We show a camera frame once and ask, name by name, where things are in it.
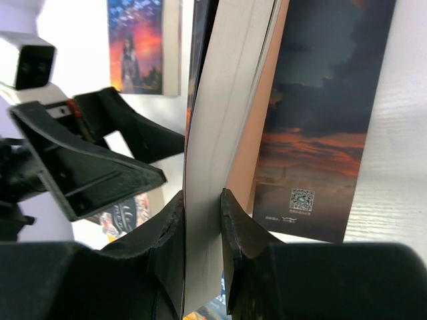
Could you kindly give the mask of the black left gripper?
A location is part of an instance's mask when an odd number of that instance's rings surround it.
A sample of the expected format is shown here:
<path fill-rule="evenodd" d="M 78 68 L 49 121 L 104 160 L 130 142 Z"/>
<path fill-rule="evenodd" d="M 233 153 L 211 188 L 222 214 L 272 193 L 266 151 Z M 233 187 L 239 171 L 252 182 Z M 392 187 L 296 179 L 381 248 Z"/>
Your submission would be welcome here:
<path fill-rule="evenodd" d="M 34 224 L 19 203 L 47 190 L 76 221 L 166 182 L 161 169 L 74 135 L 39 102 L 10 107 L 9 115 L 25 140 L 1 138 L 2 240 Z"/>

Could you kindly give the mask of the A Tale of Two Cities book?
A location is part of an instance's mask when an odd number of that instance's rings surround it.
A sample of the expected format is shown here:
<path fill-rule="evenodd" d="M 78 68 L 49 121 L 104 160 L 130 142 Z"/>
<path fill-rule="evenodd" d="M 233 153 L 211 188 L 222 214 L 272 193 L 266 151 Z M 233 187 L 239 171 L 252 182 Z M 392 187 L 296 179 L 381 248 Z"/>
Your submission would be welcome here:
<path fill-rule="evenodd" d="M 220 1 L 185 151 L 183 315 L 221 292 L 220 195 L 344 238 L 394 1 Z"/>

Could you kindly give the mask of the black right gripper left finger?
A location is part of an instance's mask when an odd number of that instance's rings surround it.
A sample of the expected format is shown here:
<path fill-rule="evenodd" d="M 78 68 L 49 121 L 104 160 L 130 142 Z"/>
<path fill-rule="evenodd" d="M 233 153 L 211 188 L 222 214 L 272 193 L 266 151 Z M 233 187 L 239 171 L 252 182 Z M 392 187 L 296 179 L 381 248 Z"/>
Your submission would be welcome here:
<path fill-rule="evenodd" d="M 183 195 L 100 250 L 76 242 L 1 245 L 2 319 L 180 319 Z"/>

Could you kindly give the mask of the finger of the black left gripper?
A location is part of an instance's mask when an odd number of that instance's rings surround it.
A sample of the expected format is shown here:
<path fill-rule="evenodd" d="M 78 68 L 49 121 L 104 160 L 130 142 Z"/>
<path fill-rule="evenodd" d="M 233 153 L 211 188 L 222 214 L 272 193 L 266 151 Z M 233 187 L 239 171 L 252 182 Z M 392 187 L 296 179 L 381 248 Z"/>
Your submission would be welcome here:
<path fill-rule="evenodd" d="M 140 115 L 113 87 L 73 97 L 91 137 L 119 131 L 135 159 L 154 163 L 183 153 L 185 137 Z"/>

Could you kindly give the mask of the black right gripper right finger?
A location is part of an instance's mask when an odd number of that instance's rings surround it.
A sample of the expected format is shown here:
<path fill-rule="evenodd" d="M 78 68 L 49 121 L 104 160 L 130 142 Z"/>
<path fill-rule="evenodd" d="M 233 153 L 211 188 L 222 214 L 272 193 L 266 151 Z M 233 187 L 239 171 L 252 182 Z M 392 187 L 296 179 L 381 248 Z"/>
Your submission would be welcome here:
<path fill-rule="evenodd" d="M 425 319 L 426 266 L 398 243 L 292 243 L 220 197 L 233 319 Z"/>

